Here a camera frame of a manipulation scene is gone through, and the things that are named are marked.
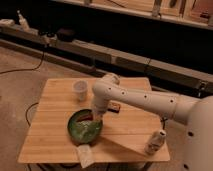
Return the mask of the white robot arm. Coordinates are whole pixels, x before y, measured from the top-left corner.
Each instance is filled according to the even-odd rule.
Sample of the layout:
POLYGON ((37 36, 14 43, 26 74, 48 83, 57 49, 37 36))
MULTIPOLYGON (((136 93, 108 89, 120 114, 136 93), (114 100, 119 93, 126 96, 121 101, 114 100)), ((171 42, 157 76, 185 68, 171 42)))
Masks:
POLYGON ((213 96, 202 99, 177 93, 131 89, 109 73, 92 86, 92 112, 106 113, 111 100, 122 102, 187 126, 182 171, 213 171, 213 96))

